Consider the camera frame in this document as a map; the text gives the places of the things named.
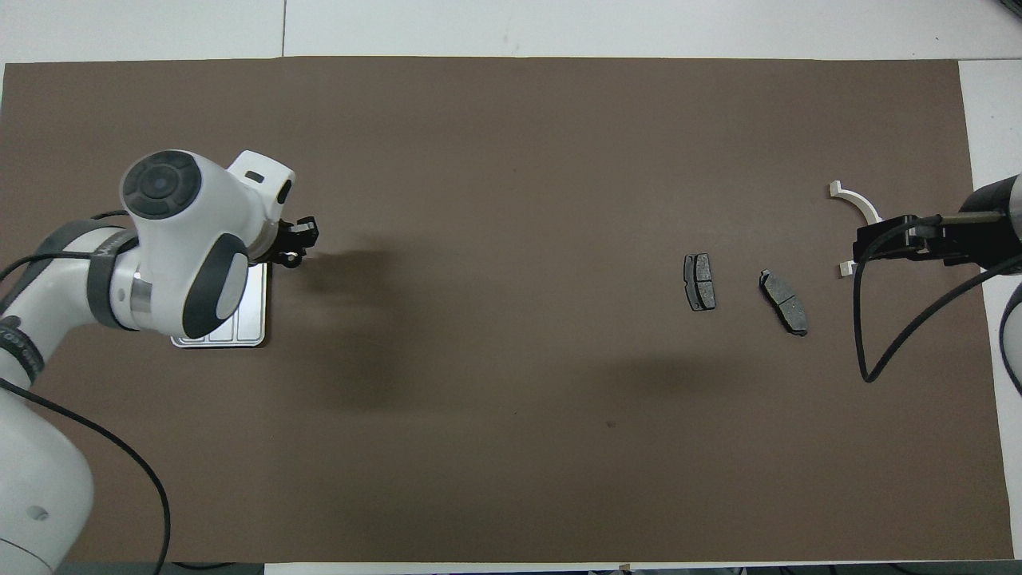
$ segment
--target brown paper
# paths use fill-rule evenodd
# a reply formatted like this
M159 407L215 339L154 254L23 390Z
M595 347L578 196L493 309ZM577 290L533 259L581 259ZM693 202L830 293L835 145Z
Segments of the brown paper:
M250 148L322 228L263 349L69 334L35 388L164 478L171 559L676 562L1012 555L980 294L857 375L857 211L971 191L949 61L288 58L8 64L0 255L119 206L138 157ZM717 309L692 313L687 252ZM758 291L770 268L809 334ZM977 270L867 276L871 361ZM102 439L72 559L147 561Z

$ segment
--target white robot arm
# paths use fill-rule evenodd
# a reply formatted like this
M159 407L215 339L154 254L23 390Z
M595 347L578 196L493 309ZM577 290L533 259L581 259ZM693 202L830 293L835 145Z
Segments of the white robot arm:
M52 573L92 507L84 457L16 391L31 388L78 326L97 322L184 338L218 328L237 308L249 262L294 267L315 243L313 218L280 220L293 181L286 165L252 151L225 170L195 153L165 150L140 159L122 181L137 234L82 220L42 242L38 260L0 299L4 573ZM55 251L63 253L43 255Z

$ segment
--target black cable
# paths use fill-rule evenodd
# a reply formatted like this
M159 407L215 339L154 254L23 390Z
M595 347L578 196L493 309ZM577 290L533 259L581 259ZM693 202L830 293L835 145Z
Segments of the black cable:
M211 569L220 569L221 567L227 567L230 565L236 565L235 563L214 563L211 565L193 565L191 563L178 563L175 562L174 565L182 569L190 569L192 571L208 571Z
M1000 263L993 266L992 268L980 274L974 275L970 279L956 286L954 290L941 296L937 301L930 304L929 307L921 312L919 316L917 316L911 323L909 323L909 325L905 326L903 330L901 330L901 333L898 334L896 338L894 338L894 341L892 341L891 344L887 347L887 350L884 351L883 355L880 356L880 361L877 362L877 365L873 368L873 370L872 371L868 370L866 367L866 351L863 347L863 318L862 318L862 286L863 286L863 274L866 272L866 263L867 261L870 260L873 254L876 253L880 245L882 245L884 242L888 241L895 235L903 233L904 231L917 226L939 224L940 220L941 220L940 215L930 215L928 218L920 218L912 222L907 222L887 230L886 232L877 236L877 238L874 239L872 242L870 242L866 250L863 251L863 256L861 257L861 260L855 266L855 281L851 297L852 326L855 333L855 354L856 357L858 358L858 373L862 375L863 381L867 383L875 382L877 378L880 377L880 373L883 372L884 368L887 367L887 363L890 362L892 357L894 357L894 354L897 352L898 348L901 347L901 344L903 344L905 340L908 340L909 337L912 336L912 334L915 333L916 330L918 330L919 327L922 326L923 323L929 320L933 315L940 312L941 308L949 304L951 301L954 301L962 294L965 294L969 290L972 290L973 287L975 287L976 285L979 285L980 283L986 281L987 279L993 277L994 275L1000 275L1001 273L1004 273L1009 269L1012 269L1013 267L1016 267L1020 262L1022 262L1022 254L1015 255L1014 257L1009 257L1004 261L1001 261Z
M57 405L56 403L53 403L52 401L44 397L40 397L32 393L31 391L24 390L15 386L14 384L7 382L6 380L0 379L0 388L7 390L14 395L24 397L25 399L28 399L29 401L35 403L36 405L45 408L50 412L53 412L54 414L59 414L60 416L63 416L64 418L67 418L68 420L76 422L78 424L81 424L89 428L90 430L98 433L99 435L105 437L111 443L120 447L121 450L127 453L132 460L134 460L135 463L138 464L140 468L142 468L142 471L145 472L145 475L149 476L149 481L152 482L153 487L156 488L156 493L159 494L159 505L164 509L164 540L159 549L159 559L156 560L156 567L155 569L152 570L152 575L158 575L159 570L164 568L164 562L167 560L167 549L171 546L171 504L170 501L167 500L167 490L164 489L164 484L159 481L159 478L156 477L156 472L152 471L152 468L149 467L149 464L147 464L146 461L143 460L142 457L139 456L137 451L132 449L131 445L125 443L125 441L120 437L118 437L117 435L114 435L113 432L89 420L88 418L85 418L84 416L79 416L78 414L72 412L71 410L67 410L66 408Z
M73 259L88 259L92 256L92 253L88 251L45 251L42 253L33 253L31 255L25 255L24 257L18 257L14 259L9 266L3 268L0 271L0 283L7 278L15 269L24 266L25 263L31 263L33 261L41 261L43 259L56 259L61 257L67 257Z
M101 211L95 215L89 218L90 220L101 220L103 218L112 218L113 215L127 215L128 211L124 209L111 209L109 211Z
M901 567L900 565L898 565L896 563L888 563L887 565L891 569L893 569L894 571L899 571L901 573L904 573L904 575L935 575L935 574L930 574L930 573L920 573L919 571L910 571L910 570Z

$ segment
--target white table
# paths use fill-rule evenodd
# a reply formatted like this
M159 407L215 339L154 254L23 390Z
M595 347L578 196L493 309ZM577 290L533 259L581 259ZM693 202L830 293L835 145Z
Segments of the white table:
M958 59L974 185L1022 170L1022 19L996 0L0 0L0 78L4 62L297 55ZM996 348L1001 313L1018 282L994 278L983 295L1015 557L1022 558L1022 398ZM612 570L632 558L620 559L288 564L267 573Z

